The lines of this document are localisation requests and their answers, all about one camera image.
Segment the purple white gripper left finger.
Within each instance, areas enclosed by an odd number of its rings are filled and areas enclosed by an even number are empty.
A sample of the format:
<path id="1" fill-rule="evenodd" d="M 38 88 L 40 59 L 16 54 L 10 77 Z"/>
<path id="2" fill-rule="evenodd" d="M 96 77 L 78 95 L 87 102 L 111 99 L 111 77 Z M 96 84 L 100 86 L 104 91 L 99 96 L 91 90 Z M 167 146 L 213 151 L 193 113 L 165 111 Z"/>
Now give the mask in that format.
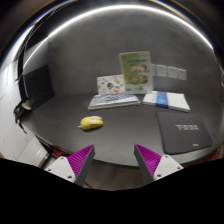
<path id="1" fill-rule="evenodd" d="M 94 146 L 90 145 L 68 157 L 58 157 L 46 168 L 46 171 L 78 186 L 83 186 L 94 156 Z"/>

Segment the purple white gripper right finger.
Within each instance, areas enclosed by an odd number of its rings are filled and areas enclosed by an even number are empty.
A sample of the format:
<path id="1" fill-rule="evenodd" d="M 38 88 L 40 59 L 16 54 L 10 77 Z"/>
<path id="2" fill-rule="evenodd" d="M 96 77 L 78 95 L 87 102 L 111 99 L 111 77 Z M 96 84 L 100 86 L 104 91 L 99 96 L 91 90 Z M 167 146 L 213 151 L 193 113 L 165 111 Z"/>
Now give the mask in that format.
<path id="1" fill-rule="evenodd" d="M 170 155 L 159 155 L 139 144 L 134 145 L 134 155 L 145 185 L 182 169 L 182 166 Z"/>

